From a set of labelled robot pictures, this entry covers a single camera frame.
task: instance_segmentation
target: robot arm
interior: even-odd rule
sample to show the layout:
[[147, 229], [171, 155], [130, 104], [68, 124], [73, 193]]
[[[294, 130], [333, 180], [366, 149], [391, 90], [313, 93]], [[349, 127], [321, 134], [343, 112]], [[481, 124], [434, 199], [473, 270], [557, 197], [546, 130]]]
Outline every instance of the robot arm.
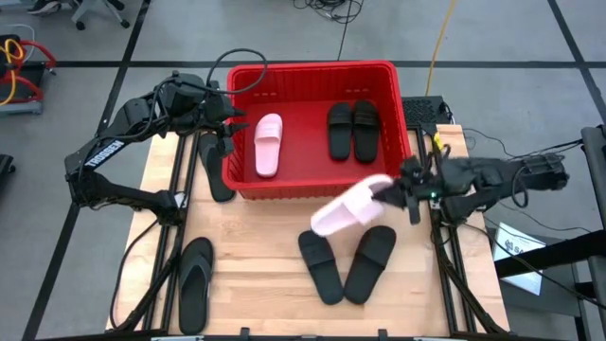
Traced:
[[[437, 174], [424, 170], [416, 157], [404, 160], [401, 177], [374, 199], [410, 211], [411, 224], [418, 224], [419, 200], [439, 202], [447, 223], [460, 224], [475, 210], [494, 206], [499, 200], [527, 191], [558, 190], [566, 186], [568, 174], [563, 156], [547, 153], [515, 160], [438, 156]], [[467, 195], [472, 186], [475, 193]]]
[[[209, 85], [211, 89], [219, 88], [215, 81]], [[233, 150], [231, 136], [246, 125], [223, 122], [244, 113], [233, 108], [225, 95], [204, 87], [204, 81], [196, 75], [173, 72], [154, 91], [128, 100], [107, 129], [65, 158], [65, 179], [74, 203], [92, 208], [119, 204], [149, 209], [161, 224], [179, 224], [182, 213], [172, 193], [167, 190], [152, 193], [116, 185], [95, 169], [129, 144], [156, 134], [164, 137], [167, 132], [179, 135], [213, 132], [221, 141], [218, 147], [222, 152], [230, 153]]]

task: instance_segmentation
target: plastic basket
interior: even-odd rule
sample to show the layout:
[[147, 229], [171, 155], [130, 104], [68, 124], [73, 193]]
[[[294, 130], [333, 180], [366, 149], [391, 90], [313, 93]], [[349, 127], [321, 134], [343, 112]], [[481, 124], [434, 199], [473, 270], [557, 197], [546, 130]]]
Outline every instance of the plastic basket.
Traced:
[[[230, 90], [255, 81], [262, 65], [241, 65], [227, 77]], [[346, 161], [330, 158], [328, 112], [338, 101], [370, 100], [377, 107], [382, 130], [377, 159], [362, 164], [355, 158], [353, 138]], [[254, 89], [232, 97], [246, 112], [235, 118], [250, 127], [234, 136], [235, 151], [223, 160], [223, 180], [246, 199], [334, 196], [375, 173], [400, 174], [402, 160], [411, 155], [398, 74], [385, 61], [290, 63], [269, 66]], [[276, 176], [255, 171], [255, 127], [266, 114], [282, 117], [283, 133]]]

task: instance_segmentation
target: white paper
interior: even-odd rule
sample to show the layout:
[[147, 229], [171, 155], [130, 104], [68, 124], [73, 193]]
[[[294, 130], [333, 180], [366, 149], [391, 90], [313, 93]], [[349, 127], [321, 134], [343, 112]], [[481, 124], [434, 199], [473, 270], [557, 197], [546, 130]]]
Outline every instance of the white paper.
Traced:
[[[496, 240], [513, 255], [518, 255], [526, 251], [545, 247], [544, 242], [532, 238], [526, 233], [520, 232], [517, 229], [504, 223], [499, 224], [499, 229], [496, 233]], [[493, 250], [494, 252], [492, 254], [492, 258], [495, 261], [510, 257], [510, 255], [508, 255], [508, 253], [505, 252], [498, 245], [495, 245], [493, 247]], [[541, 293], [541, 280], [543, 278], [537, 273], [529, 272], [527, 274], [510, 276], [508, 278], [501, 279], [521, 289], [524, 289], [536, 296]]]

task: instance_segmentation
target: slide sandal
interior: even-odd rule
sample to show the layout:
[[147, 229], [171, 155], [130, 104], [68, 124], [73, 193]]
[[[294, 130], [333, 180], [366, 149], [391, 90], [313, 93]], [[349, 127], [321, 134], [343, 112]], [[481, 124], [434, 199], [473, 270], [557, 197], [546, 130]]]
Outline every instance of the slide sandal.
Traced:
[[217, 149], [218, 143], [219, 138], [214, 134], [207, 133], [200, 136], [198, 154], [206, 170], [212, 199], [217, 203], [224, 203], [232, 200], [236, 196], [236, 191], [228, 188], [221, 178], [223, 161]]
[[372, 200], [374, 193], [393, 182], [385, 174], [368, 176], [313, 213], [312, 231], [326, 237], [346, 227], [370, 223], [383, 214], [383, 204]]
[[272, 177], [277, 172], [282, 142], [282, 117], [265, 115], [255, 128], [255, 164], [258, 176]]
[[208, 321], [210, 280], [215, 253], [209, 239], [191, 241], [181, 254], [179, 268], [179, 329], [199, 334]]
[[299, 235], [299, 249], [322, 301], [329, 305], [339, 303], [343, 299], [343, 284], [329, 241], [305, 231]]
[[345, 297], [350, 302], [368, 300], [395, 244], [396, 231], [387, 226], [372, 227], [362, 236], [345, 282]]
[[351, 146], [351, 108], [345, 102], [334, 104], [329, 111], [329, 148], [333, 160], [347, 160]]
[[377, 158], [380, 133], [377, 108], [367, 100], [356, 101], [353, 108], [353, 149], [358, 161], [371, 163]]

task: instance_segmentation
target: wooden table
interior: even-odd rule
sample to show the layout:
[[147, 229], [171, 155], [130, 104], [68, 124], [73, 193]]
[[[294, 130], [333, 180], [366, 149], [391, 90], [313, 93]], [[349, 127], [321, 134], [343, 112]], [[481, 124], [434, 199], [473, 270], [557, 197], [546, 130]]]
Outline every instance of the wooden table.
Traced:
[[[451, 144], [452, 155], [467, 155], [460, 126], [438, 128], [443, 141]], [[409, 133], [409, 138], [417, 153], [415, 134]], [[153, 139], [142, 189], [169, 187], [177, 140], [176, 135]], [[204, 334], [236, 335], [241, 327], [249, 327], [253, 335], [373, 336], [378, 329], [387, 329], [390, 336], [448, 335], [426, 204], [421, 206], [418, 225], [409, 224], [407, 211], [392, 207], [373, 222], [393, 227], [398, 240], [370, 300], [363, 306], [346, 299], [328, 306], [316, 293], [301, 259], [297, 237], [309, 229], [312, 213], [329, 199], [245, 201], [238, 197], [229, 204], [216, 204], [210, 197], [202, 164], [197, 162], [184, 245], [204, 236], [213, 242], [217, 255], [210, 319]], [[184, 161], [181, 188], [186, 167]], [[154, 219], [150, 212], [135, 213], [128, 243]], [[473, 214], [469, 223], [484, 227], [479, 213]], [[349, 228], [329, 237], [343, 282], [363, 233], [361, 227]], [[126, 261], [116, 302], [117, 323], [126, 318], [150, 284], [159, 235], [160, 227], [156, 227]], [[494, 320], [508, 329], [487, 238], [470, 228], [459, 228], [458, 235], [472, 292]], [[453, 293], [458, 328], [464, 331], [460, 296], [454, 286]], [[155, 328], [160, 326], [164, 300], [163, 290], [157, 298]], [[177, 305], [175, 298], [170, 333], [180, 333]]]

